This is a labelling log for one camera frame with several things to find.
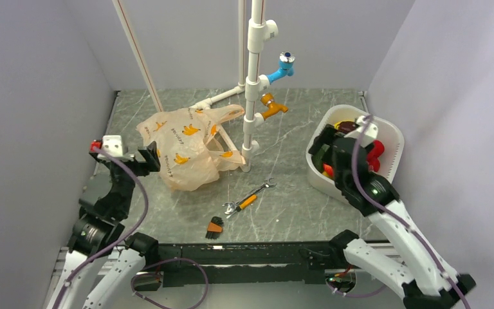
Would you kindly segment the orange plastic bag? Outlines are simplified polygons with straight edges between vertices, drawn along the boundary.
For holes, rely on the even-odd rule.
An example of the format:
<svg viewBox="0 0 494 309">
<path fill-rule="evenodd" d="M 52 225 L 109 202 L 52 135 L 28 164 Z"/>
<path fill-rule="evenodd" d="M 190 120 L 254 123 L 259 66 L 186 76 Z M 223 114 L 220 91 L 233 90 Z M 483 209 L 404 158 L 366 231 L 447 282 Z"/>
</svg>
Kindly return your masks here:
<svg viewBox="0 0 494 309">
<path fill-rule="evenodd" d="M 181 108 L 153 114 L 136 127 L 144 145 L 156 142 L 159 172 L 171 190 L 194 191 L 219 179 L 220 173 L 244 165 L 239 150 L 217 139 L 221 124 L 244 114 L 240 105 L 197 110 Z"/>
</svg>

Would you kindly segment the bright red fake apple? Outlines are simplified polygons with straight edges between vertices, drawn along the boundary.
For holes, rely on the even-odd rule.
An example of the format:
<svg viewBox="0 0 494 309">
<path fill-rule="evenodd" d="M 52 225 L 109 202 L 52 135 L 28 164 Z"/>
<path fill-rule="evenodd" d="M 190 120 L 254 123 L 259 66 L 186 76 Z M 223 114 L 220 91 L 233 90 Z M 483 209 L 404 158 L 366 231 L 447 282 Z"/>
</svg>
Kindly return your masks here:
<svg viewBox="0 0 494 309">
<path fill-rule="evenodd" d="M 324 168 L 324 171 L 322 172 L 322 174 L 325 177 L 333 178 L 333 176 L 334 176 L 333 168 L 328 164 L 323 164 L 323 168 Z"/>
</svg>

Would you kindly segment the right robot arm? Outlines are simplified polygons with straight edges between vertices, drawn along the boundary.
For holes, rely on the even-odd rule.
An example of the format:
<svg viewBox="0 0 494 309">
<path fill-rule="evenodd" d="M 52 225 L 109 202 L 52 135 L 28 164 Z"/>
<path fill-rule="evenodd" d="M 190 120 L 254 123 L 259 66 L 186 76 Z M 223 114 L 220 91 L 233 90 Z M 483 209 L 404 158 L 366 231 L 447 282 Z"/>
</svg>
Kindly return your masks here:
<svg viewBox="0 0 494 309">
<path fill-rule="evenodd" d="M 329 241 L 330 262 L 366 270 L 393 290 L 405 308 L 453 308 L 458 302 L 469 307 L 466 295 L 477 285 L 474 278 L 458 273 L 419 232 L 395 188 L 368 165 L 374 139 L 362 143 L 371 129 L 361 126 L 356 132 L 361 135 L 352 137 L 325 125 L 307 152 L 326 150 L 322 161 L 331 167 L 336 190 L 386 235 L 404 262 L 377 252 L 351 230 Z"/>
</svg>

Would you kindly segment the dark red fake apple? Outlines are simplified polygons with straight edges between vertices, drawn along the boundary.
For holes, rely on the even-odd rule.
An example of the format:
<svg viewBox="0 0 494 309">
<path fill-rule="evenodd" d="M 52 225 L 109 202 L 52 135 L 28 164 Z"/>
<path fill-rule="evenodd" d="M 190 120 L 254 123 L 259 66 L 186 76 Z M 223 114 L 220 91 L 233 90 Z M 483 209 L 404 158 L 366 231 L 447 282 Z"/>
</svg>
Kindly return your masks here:
<svg viewBox="0 0 494 309">
<path fill-rule="evenodd" d="M 351 131 L 355 131 L 358 127 L 358 124 L 353 121 L 342 121 L 336 125 L 336 129 L 339 133 L 346 135 Z"/>
</svg>

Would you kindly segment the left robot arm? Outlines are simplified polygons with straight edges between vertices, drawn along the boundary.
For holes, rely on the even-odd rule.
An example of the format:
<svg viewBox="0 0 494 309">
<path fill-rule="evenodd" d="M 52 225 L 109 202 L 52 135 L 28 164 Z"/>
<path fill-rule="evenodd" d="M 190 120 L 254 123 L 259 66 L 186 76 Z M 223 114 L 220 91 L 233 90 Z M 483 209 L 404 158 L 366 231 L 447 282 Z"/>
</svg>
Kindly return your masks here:
<svg viewBox="0 0 494 309">
<path fill-rule="evenodd" d="M 72 227 L 64 266 L 48 308 L 109 308 L 126 281 L 138 271 L 151 270 L 159 261 L 158 241 L 137 232 L 139 223 L 124 230 L 133 191 L 148 198 L 139 178 L 160 170 L 156 142 L 127 151 L 120 135 L 106 135 L 90 145 L 89 154 L 109 175 L 102 192 L 86 192 L 79 200 L 79 219 Z"/>
</svg>

